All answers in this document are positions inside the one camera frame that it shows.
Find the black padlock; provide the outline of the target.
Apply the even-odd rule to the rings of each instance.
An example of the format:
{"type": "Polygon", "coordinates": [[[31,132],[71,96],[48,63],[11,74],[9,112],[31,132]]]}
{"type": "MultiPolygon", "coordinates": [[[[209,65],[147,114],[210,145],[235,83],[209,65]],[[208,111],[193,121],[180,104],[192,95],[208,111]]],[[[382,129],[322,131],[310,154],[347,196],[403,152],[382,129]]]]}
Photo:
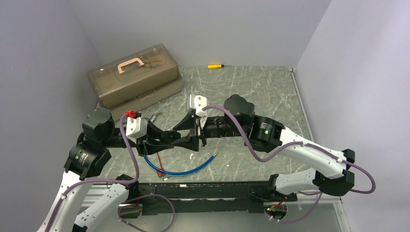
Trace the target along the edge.
{"type": "Polygon", "coordinates": [[[164,143],[171,144],[181,138],[181,134],[175,130],[167,130],[161,133],[161,140],[164,143]]]}

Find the blue cable lock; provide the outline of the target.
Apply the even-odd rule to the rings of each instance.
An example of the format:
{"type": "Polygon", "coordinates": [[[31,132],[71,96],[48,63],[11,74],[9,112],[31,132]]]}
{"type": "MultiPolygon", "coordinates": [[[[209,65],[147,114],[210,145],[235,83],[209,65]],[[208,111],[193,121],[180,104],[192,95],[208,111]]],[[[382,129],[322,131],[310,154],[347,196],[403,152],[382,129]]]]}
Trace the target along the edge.
{"type": "MultiPolygon", "coordinates": [[[[148,117],[150,118],[152,115],[155,115],[156,113],[154,112],[148,112],[148,111],[141,111],[141,114],[143,117],[148,117]]],[[[183,117],[187,114],[186,112],[180,112],[176,113],[176,116],[171,116],[171,113],[163,113],[164,117],[159,116],[157,118],[157,122],[155,122],[155,125],[159,127],[161,130],[172,130],[173,126],[176,125],[183,117]]],[[[162,165],[166,171],[169,172],[175,172],[175,173],[180,173],[180,172],[185,172],[189,171],[192,169],[195,169],[196,167],[199,167],[201,164],[206,162],[206,160],[209,159],[212,155],[215,153],[222,151],[221,150],[221,143],[222,139],[208,139],[207,140],[208,144],[207,146],[200,147],[199,152],[194,152],[182,147],[175,147],[173,149],[167,149],[163,150],[162,152],[159,152],[160,159],[162,162],[162,165]]],[[[139,168],[140,168],[140,175],[148,175],[148,173],[153,173],[153,175],[156,175],[154,169],[152,169],[144,160],[143,157],[137,155],[135,156],[139,168]]],[[[215,170],[217,168],[217,164],[220,161],[220,159],[216,157],[216,159],[213,161],[214,164],[211,164],[209,168],[205,168],[200,174],[204,175],[208,171],[213,172],[212,174],[215,173],[215,170]]],[[[155,164],[157,167],[161,167],[158,157],[156,154],[149,155],[148,157],[150,161],[155,164]]]]}

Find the silver key bunch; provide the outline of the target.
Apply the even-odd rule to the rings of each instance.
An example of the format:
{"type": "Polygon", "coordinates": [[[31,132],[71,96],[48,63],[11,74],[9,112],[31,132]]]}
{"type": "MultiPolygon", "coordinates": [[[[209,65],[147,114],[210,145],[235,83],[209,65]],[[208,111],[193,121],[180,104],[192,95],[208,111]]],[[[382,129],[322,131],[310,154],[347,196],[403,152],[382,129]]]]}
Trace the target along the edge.
{"type": "Polygon", "coordinates": [[[163,115],[162,112],[157,112],[156,116],[157,116],[157,117],[160,117],[160,116],[161,116],[162,118],[164,118],[164,115],[163,115]]]}

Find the red cable lock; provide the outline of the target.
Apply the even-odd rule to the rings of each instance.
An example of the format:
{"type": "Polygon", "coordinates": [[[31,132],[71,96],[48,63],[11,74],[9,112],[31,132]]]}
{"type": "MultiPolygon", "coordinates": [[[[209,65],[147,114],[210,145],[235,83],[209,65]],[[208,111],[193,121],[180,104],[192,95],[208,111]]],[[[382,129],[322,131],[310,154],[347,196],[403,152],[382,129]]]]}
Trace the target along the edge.
{"type": "MultiPolygon", "coordinates": [[[[161,161],[161,157],[160,157],[159,153],[157,153],[157,159],[158,159],[158,162],[159,162],[159,165],[160,165],[159,169],[164,171],[164,167],[162,165],[162,161],[161,161]]],[[[165,178],[165,173],[162,172],[162,171],[157,171],[157,176],[158,176],[158,178],[165,178]]]]}

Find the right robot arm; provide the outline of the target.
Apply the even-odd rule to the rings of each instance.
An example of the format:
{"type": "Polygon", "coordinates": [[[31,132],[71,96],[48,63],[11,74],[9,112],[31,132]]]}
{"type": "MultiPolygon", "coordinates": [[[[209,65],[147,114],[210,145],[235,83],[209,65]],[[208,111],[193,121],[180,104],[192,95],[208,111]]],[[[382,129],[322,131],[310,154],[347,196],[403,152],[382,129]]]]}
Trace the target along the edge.
{"type": "Polygon", "coordinates": [[[204,96],[192,94],[186,100],[186,111],[187,115],[174,130],[190,130],[196,142],[208,138],[242,137],[259,162],[284,155],[308,166],[305,171],[272,175],[266,194],[273,201],[307,190],[343,196],[354,187],[355,176],[350,171],[354,151],[333,151],[296,134],[278,121],[258,116],[254,104],[237,94],[227,98],[219,107],[209,105],[204,96]],[[207,109],[216,108],[223,115],[208,116],[207,109]]]}

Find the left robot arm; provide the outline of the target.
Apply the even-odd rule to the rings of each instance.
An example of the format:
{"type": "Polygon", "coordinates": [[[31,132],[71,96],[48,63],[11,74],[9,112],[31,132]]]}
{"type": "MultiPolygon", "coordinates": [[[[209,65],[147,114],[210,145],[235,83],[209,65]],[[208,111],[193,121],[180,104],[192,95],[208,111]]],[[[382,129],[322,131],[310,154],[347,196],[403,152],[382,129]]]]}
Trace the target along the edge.
{"type": "Polygon", "coordinates": [[[92,112],[82,124],[83,131],[69,151],[64,164],[62,182],[41,232],[91,232],[121,203],[139,205],[154,201],[156,194],[140,187],[138,176],[122,174],[115,179],[101,179],[100,174],[110,160],[109,148],[128,149],[133,165],[138,168],[133,148],[142,144],[145,135],[153,135],[157,127],[134,111],[126,112],[116,125],[110,110],[92,112]],[[109,184],[108,190],[87,210],[83,201],[96,183],[109,184]]]}

